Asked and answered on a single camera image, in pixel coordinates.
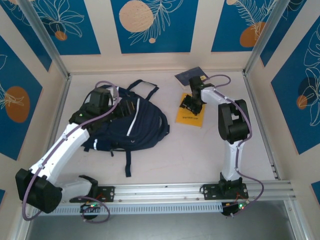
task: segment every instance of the orange circle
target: orange circle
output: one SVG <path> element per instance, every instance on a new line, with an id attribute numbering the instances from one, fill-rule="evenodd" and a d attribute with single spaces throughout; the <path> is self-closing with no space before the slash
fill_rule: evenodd
<path id="1" fill-rule="evenodd" d="M 60 41 L 67 40 L 67 34 L 65 34 L 63 31 L 56 31 L 54 36 Z"/>
<path id="2" fill-rule="evenodd" d="M 26 90 L 20 86 L 12 86 L 6 91 L 4 99 L 9 101 L 5 104 L 5 110 L 12 121 L 23 123 L 27 120 L 30 111 L 30 98 Z"/>
<path id="3" fill-rule="evenodd" d="M 299 96 L 298 99 L 296 100 L 296 105 L 301 110 L 305 109 L 307 107 L 307 104 L 308 104 L 308 99 L 304 95 Z"/>
<path id="4" fill-rule="evenodd" d="M 156 42 L 155 38 L 152 37 L 152 38 L 149 39 L 149 43 L 154 44 L 155 42 Z"/>
<path id="5" fill-rule="evenodd" d="M 257 22 L 255 25 L 249 26 L 246 30 L 244 30 L 240 37 L 241 46 L 245 48 L 254 47 L 265 25 L 265 22 Z"/>

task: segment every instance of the white table surface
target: white table surface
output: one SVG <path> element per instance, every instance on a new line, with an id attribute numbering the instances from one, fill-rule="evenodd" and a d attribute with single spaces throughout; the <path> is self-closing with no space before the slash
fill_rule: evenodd
<path id="1" fill-rule="evenodd" d="M 83 103 L 86 95 L 95 87 L 95 83 L 106 80 L 126 88 L 138 79 L 159 86 L 151 102 L 166 115 L 170 124 L 170 134 L 155 147 L 131 153 L 131 175 L 126 177 L 126 154 L 91 149 L 84 152 L 80 147 L 64 167 L 59 179 L 61 181 L 88 175 L 100 184 L 158 184 L 158 183 L 200 183 L 216 182 L 224 162 L 224 141 L 218 133 L 218 108 L 207 105 L 202 128 L 175 123 L 182 93 L 185 92 L 175 74 L 179 72 L 126 72 L 94 75 L 72 76 L 70 88 L 59 124 L 60 136 L 68 124 L 71 115 Z M 254 115 L 250 98 L 241 72 L 206 72 L 208 76 L 227 74 L 232 78 L 231 84 L 219 90 L 233 99 L 244 99 L 247 103 L 253 137 L 246 142 L 241 172 L 259 180 L 274 180 L 274 174 L 267 156 L 265 145 Z M 216 77 L 208 83 L 215 85 L 225 83 L 224 77 Z M 153 87 L 140 83 L 133 91 L 146 97 Z"/>

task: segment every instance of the yellow book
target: yellow book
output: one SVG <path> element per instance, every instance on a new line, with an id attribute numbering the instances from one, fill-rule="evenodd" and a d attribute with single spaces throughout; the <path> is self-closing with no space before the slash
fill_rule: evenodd
<path id="1" fill-rule="evenodd" d="M 182 94 L 180 105 L 186 95 L 187 93 Z M 201 112 L 196 116 L 190 110 L 179 107 L 175 122 L 180 124 L 188 124 L 196 127 L 202 127 L 202 123 L 204 122 L 204 116 L 205 116 L 205 108 L 206 108 L 206 105 L 203 105 Z"/>

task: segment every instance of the navy blue backpack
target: navy blue backpack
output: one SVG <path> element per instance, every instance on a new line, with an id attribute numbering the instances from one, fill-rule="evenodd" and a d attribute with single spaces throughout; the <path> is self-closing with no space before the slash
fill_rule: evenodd
<path id="1" fill-rule="evenodd" d="M 131 91 L 132 88 L 142 82 L 154 86 L 154 89 L 146 98 Z M 103 85 L 100 88 L 110 87 L 110 85 Z M 114 151 L 125 152 L 125 175 L 131 177 L 131 151 L 154 147 L 169 134 L 170 126 L 163 112 L 149 101 L 151 96 L 159 89 L 157 85 L 140 79 L 132 83 L 127 89 L 122 87 L 117 87 L 117 89 L 121 98 L 119 103 L 129 103 L 134 110 L 127 116 L 103 122 L 101 127 L 82 146 L 84 146 L 86 152 L 89 149 L 111 152 L 112 157 Z"/>

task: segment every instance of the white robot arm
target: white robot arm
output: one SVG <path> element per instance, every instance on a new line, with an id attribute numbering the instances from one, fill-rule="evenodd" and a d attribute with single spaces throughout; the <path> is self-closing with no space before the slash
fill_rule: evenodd
<path id="1" fill-rule="evenodd" d="M 220 189 L 220 199 L 235 199 L 236 193 L 244 189 L 239 172 L 244 140 L 250 134 L 246 119 L 236 106 L 241 108 L 247 120 L 250 121 L 247 104 L 243 99 L 233 100 L 224 97 L 214 85 L 203 84 L 200 77 L 191 78 L 189 83 L 192 96 L 187 95 L 180 107 L 190 110 L 195 115 L 201 112 L 203 104 L 213 104 L 218 107 L 218 130 L 220 137 L 225 142 L 225 150 L 218 187 L 212 186 L 212 188 Z"/>
<path id="2" fill-rule="evenodd" d="M 89 102 L 72 115 L 70 124 L 49 151 L 29 170 L 17 172 L 18 194 L 24 203 L 51 213 L 60 202 L 78 196 L 97 197 L 98 181 L 93 178 L 80 175 L 73 182 L 63 183 L 58 182 L 58 176 L 76 150 L 89 139 L 90 133 L 99 129 L 107 118 L 112 118 L 116 104 L 111 98 L 113 95 L 108 89 L 95 88 Z"/>
<path id="3" fill-rule="evenodd" d="M 201 90 L 201 100 L 206 104 L 217 105 L 217 107 L 221 104 L 230 104 L 229 101 L 214 92 L 213 86 L 209 86 Z M 240 175 L 236 171 L 236 152 L 238 148 L 238 168 L 240 168 L 242 150 L 244 147 L 244 143 L 238 147 L 241 141 L 242 140 L 238 140 L 234 143 L 230 143 L 227 140 L 224 141 L 224 161 L 221 174 L 227 181 L 234 181 L 240 178 Z"/>

